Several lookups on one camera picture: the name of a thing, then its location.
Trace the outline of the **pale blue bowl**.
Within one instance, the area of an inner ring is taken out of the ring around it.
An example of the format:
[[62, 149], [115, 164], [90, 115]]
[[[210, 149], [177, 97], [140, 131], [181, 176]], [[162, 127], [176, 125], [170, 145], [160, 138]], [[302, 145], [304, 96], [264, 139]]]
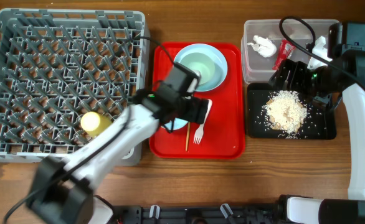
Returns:
[[173, 121], [166, 123], [164, 127], [167, 128], [168, 130], [175, 131], [185, 127], [185, 125], [187, 124], [188, 122], [186, 120], [175, 118]]

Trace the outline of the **red snack wrapper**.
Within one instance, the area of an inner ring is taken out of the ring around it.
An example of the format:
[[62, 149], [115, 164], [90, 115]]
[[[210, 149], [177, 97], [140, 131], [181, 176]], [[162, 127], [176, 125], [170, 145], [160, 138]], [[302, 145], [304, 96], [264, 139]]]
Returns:
[[286, 39], [283, 39], [280, 43], [278, 56], [272, 69], [277, 70], [284, 60], [291, 57], [294, 50], [295, 46]]

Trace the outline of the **white tissue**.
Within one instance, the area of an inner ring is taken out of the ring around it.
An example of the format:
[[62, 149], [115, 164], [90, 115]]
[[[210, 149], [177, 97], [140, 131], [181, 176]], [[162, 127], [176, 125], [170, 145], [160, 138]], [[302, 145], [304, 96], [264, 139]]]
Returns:
[[276, 45], [271, 40], [258, 35], [255, 35], [253, 41], [248, 42], [247, 45], [251, 46], [254, 51], [264, 58], [273, 56], [277, 51]]

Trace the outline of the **pale green bowl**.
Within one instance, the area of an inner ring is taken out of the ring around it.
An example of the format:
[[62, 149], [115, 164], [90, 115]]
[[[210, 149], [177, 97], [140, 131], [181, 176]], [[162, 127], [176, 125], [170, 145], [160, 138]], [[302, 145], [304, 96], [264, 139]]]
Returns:
[[200, 52], [189, 53], [183, 56], [179, 63], [201, 76], [199, 85], [207, 83], [214, 76], [215, 63], [206, 54]]

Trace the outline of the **yellow plastic cup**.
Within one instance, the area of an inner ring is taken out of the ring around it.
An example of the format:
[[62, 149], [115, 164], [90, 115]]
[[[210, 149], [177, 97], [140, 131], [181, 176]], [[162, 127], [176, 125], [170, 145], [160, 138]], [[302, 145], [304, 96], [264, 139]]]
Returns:
[[108, 117], [93, 111], [85, 113], [80, 120], [82, 129], [93, 138], [101, 134], [111, 124], [112, 121]]

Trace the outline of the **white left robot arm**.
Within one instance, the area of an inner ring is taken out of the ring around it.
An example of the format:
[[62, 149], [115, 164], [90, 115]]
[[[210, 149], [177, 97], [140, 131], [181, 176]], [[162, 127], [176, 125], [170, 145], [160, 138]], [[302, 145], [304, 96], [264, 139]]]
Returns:
[[175, 62], [155, 90], [140, 89], [133, 104], [101, 134], [63, 158], [45, 157], [26, 207], [46, 223], [110, 223], [114, 211], [95, 192], [105, 176], [160, 126], [180, 118], [202, 124], [208, 100], [195, 98], [202, 72]]

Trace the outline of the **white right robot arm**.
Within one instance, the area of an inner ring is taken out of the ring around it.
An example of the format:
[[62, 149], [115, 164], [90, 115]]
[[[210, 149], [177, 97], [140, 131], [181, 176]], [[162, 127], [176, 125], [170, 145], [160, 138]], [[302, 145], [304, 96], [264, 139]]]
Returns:
[[329, 27], [328, 59], [313, 46], [297, 49], [324, 66], [284, 60], [269, 79], [276, 90], [295, 90], [312, 98], [339, 92], [346, 107], [351, 144], [348, 199], [315, 199], [281, 195], [277, 220], [288, 223], [365, 223], [365, 23], [339, 22]]

